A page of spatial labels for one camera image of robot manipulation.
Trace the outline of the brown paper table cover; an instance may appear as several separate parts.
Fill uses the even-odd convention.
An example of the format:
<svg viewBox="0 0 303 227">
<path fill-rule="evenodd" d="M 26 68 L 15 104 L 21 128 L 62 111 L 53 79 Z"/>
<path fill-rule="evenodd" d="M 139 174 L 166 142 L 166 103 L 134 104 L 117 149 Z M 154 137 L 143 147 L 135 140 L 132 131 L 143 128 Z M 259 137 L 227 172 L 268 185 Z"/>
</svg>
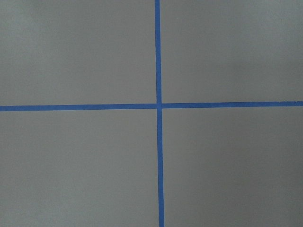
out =
<svg viewBox="0 0 303 227">
<path fill-rule="evenodd" d="M 300 0 L 3 0 L 3 227 L 300 227 Z"/>
</svg>

